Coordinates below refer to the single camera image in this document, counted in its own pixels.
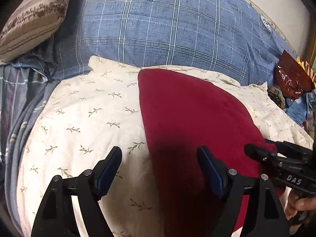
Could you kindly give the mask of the person's right hand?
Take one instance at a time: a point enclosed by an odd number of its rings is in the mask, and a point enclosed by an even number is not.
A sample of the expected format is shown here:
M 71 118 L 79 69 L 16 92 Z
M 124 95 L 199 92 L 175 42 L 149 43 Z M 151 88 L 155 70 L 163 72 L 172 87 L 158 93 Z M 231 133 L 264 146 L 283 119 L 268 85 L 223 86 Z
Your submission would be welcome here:
M 292 189 L 288 196 L 287 204 L 285 206 L 285 216 L 287 219 L 294 217 L 299 211 L 315 211 L 316 197 L 299 198 L 299 196 Z

